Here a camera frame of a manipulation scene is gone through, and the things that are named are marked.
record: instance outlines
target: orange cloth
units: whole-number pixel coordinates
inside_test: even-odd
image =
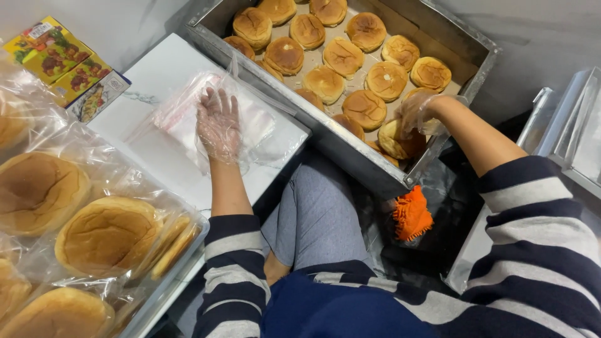
[[[392,213],[398,221],[395,233],[401,241],[413,241],[426,230],[432,229],[432,215],[426,208],[426,198],[421,193],[419,185],[414,186],[410,193],[397,197],[394,204],[397,210]]]

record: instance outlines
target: colorful box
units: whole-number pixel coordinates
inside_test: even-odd
[[[51,87],[65,97],[67,103],[77,99],[84,91],[110,73],[110,68],[98,55],[92,54],[68,73],[56,80]]]
[[[43,82],[52,84],[93,52],[48,16],[3,48]]]
[[[79,121],[88,123],[126,91],[131,84],[123,75],[113,70],[73,101],[67,107],[67,111],[77,116]]]

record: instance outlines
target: plastic glove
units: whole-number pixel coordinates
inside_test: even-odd
[[[433,111],[428,109],[428,104],[441,96],[451,96],[464,105],[468,102],[463,96],[439,94],[429,88],[418,88],[410,92],[395,111],[402,120],[401,138],[410,138],[413,128],[417,128],[422,135],[437,136],[447,132],[445,126],[433,117]]]
[[[223,89],[207,88],[197,105],[196,131],[209,158],[228,164],[238,162],[240,123],[238,100]]]

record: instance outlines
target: navy and white striped sleeve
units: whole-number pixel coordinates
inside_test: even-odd
[[[206,291],[193,337],[259,337],[261,314],[270,298],[259,219],[226,215],[209,221]]]
[[[528,156],[479,181],[490,253],[461,299],[530,319],[562,336],[601,337],[598,242],[548,159]]]

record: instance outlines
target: metal container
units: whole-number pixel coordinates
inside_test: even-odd
[[[237,51],[222,38],[231,35],[234,14],[254,5],[256,1],[253,0],[203,2],[187,24],[196,48],[220,66],[228,67]],[[463,69],[454,70],[450,65],[454,79],[456,76],[463,78],[458,93],[470,103],[501,51],[493,41],[431,0],[349,0],[349,11],[351,9],[373,9],[392,35],[427,38],[437,47],[418,44],[421,49],[429,49],[423,56],[438,57],[448,63],[445,55],[440,55],[444,51],[452,54],[457,62],[473,66],[472,72],[464,72]],[[448,139],[448,136],[430,138],[424,154],[400,170],[253,61],[238,59],[241,59],[240,79],[293,108],[297,112],[294,117],[312,130],[312,144],[380,198],[390,199],[407,193]]]

